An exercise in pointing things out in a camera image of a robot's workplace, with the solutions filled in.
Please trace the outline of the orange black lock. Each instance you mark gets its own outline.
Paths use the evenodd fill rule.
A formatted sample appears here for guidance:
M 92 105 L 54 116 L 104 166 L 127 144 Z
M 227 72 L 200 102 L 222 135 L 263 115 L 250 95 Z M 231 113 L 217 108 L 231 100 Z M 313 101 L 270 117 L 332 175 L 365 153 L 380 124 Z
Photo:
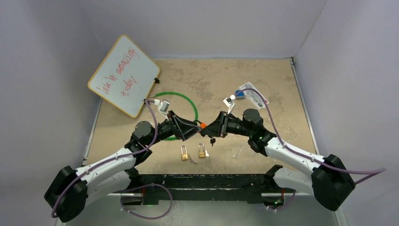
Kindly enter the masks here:
M 202 129 L 206 128 L 207 125 L 199 120 L 195 120 L 194 121 L 196 124 L 198 124 L 199 127 L 201 127 Z

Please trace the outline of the black-headed keys bunch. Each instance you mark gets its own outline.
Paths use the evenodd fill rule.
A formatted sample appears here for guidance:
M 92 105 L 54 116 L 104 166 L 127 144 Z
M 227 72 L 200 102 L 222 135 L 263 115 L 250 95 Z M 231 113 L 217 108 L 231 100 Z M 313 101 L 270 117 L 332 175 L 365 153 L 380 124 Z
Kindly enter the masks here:
M 211 146 L 214 146 L 214 143 L 216 142 L 216 139 L 215 138 L 211 138 L 210 139 L 210 143 L 211 143 Z

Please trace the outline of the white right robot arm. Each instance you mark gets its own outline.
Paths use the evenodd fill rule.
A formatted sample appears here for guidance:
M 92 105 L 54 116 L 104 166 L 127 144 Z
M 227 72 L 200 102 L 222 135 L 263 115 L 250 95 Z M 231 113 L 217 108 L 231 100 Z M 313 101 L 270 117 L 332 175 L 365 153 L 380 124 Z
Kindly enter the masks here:
M 312 195 L 323 207 L 336 211 L 356 187 L 339 157 L 310 153 L 280 140 L 264 127 L 263 118 L 256 109 L 246 109 L 242 119 L 221 111 L 200 134 L 203 137 L 246 136 L 253 151 L 297 170 L 280 166 L 271 169 L 264 179 L 265 188 L 271 192 L 279 188 L 294 189 Z

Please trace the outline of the brass padlock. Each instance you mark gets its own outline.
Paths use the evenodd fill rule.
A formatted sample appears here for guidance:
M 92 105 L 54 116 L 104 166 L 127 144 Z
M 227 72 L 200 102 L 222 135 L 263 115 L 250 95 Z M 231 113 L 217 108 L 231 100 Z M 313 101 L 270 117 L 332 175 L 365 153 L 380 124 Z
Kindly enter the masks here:
M 198 144 L 198 157 L 199 158 L 206 158 L 207 157 L 207 152 L 205 150 L 205 146 L 203 143 Z
M 185 145 L 181 146 L 181 160 L 182 161 L 187 161 L 189 159 L 189 155 L 187 152 L 187 148 Z

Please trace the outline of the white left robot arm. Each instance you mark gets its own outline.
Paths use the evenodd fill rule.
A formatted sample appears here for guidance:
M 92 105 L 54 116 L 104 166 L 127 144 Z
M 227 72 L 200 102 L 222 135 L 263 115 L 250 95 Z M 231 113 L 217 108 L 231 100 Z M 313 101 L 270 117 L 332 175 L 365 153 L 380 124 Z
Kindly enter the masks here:
M 206 127 L 199 120 L 183 119 L 173 111 L 166 116 L 162 123 L 137 123 L 130 140 L 116 153 L 85 167 L 66 166 L 59 170 L 44 195 L 52 208 L 52 217 L 68 222 L 109 193 L 136 192 L 140 179 L 130 172 L 151 155 L 150 146 L 170 136 L 185 141 Z

